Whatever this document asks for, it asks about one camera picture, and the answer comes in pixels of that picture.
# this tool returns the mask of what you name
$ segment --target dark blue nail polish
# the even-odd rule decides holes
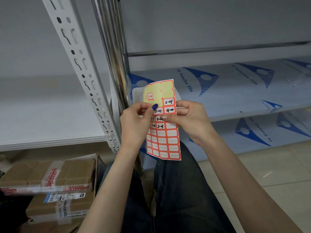
[[[158,104],[154,104],[152,107],[151,107],[151,109],[153,109],[154,111],[157,109],[157,107],[158,107]]]

